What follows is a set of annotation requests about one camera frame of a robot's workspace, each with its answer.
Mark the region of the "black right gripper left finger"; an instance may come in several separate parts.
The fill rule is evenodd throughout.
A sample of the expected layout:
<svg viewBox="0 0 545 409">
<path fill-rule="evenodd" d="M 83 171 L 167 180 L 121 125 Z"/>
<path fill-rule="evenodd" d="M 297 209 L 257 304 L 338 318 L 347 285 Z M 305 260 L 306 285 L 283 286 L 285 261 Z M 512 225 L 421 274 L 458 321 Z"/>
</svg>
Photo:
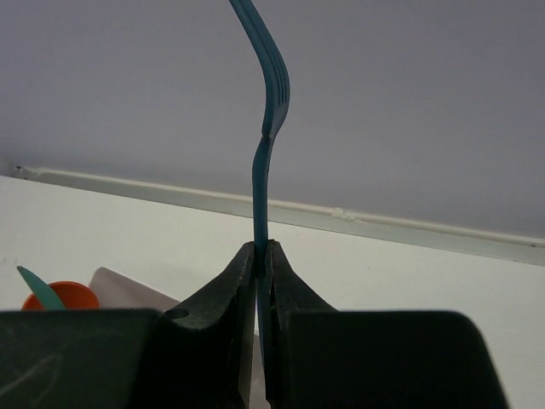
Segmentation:
<svg viewBox="0 0 545 409">
<path fill-rule="evenodd" d="M 4 408 L 245 408 L 255 247 L 175 307 L 1 315 Z"/>
</svg>

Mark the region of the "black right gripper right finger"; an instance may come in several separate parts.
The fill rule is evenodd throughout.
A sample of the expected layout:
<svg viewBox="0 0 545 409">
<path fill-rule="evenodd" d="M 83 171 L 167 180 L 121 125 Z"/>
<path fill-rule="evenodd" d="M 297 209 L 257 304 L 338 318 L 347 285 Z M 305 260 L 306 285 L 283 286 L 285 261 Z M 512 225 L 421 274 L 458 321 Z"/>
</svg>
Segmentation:
<svg viewBox="0 0 545 409">
<path fill-rule="evenodd" d="M 505 408 L 478 327 L 447 310 L 339 311 L 267 245 L 261 351 L 273 408 Z"/>
</svg>

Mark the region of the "teal spoon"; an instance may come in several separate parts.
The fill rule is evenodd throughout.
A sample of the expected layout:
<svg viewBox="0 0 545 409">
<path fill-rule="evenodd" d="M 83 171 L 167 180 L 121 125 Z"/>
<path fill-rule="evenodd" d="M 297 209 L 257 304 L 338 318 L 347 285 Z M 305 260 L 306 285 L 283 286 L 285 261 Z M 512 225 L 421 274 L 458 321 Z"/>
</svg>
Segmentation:
<svg viewBox="0 0 545 409">
<path fill-rule="evenodd" d="M 46 284 L 42 279 L 35 275 L 28 268 L 16 267 L 21 278 L 26 282 L 27 286 L 32 291 L 32 294 L 40 302 L 46 310 L 62 310 L 65 308 L 64 303 L 54 290 Z"/>
</svg>

